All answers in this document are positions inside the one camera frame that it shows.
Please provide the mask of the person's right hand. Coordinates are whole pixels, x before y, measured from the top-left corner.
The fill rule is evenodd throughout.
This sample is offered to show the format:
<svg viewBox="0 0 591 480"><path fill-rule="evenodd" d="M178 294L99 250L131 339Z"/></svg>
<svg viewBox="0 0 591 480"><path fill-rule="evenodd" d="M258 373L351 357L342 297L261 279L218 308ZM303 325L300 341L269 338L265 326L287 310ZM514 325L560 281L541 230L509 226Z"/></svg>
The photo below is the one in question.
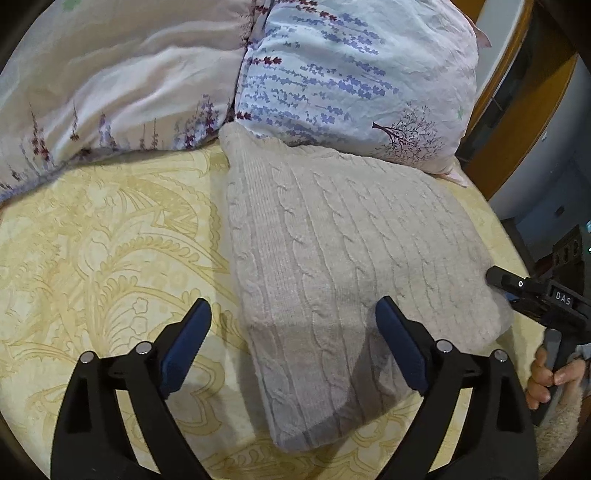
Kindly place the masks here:
<svg viewBox="0 0 591 480"><path fill-rule="evenodd" d="M540 405L551 400L550 388L562 387L561 406L566 406L578 396L583 378L587 370L587 363L583 359L575 359L566 366L553 373L546 367L548 353L543 346L539 346L535 359L531 364L531 375L526 386L526 402L530 410L537 410Z"/></svg>

